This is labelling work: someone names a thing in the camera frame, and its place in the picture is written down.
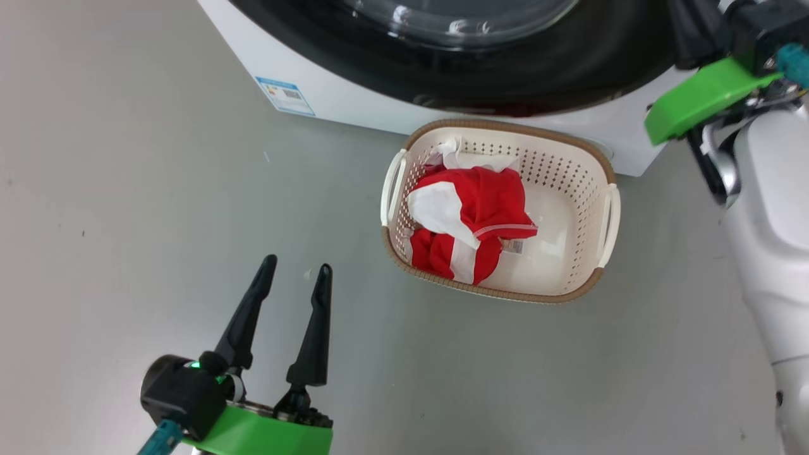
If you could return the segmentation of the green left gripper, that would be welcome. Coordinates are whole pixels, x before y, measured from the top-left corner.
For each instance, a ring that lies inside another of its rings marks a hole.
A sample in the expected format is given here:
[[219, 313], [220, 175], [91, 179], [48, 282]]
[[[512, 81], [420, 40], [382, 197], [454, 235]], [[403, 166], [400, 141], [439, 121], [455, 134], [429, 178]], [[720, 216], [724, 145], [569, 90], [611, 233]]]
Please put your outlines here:
[[[253, 363], [252, 344], [261, 305], [271, 291], [277, 256], [261, 262], [245, 295], [214, 349], [221, 372], [246, 370]], [[184, 438], [184, 444], [202, 454], [327, 454], [334, 421], [312, 406], [306, 386], [327, 384], [331, 341], [333, 271], [320, 266], [311, 297], [312, 313], [300, 352], [289, 366], [288, 392], [275, 406], [253, 401], [226, 404], [206, 438]]]

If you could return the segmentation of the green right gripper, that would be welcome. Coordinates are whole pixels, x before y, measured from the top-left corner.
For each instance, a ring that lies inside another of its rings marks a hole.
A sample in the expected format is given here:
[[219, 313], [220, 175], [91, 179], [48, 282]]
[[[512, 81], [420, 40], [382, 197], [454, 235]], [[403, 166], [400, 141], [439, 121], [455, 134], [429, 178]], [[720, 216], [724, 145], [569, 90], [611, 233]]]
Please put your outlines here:
[[736, 58], [726, 58], [732, 32], [719, 1], [667, 1], [667, 14], [675, 67], [700, 69], [651, 104], [645, 115], [645, 132], [653, 146], [683, 136], [783, 77], [778, 71], [757, 76]]

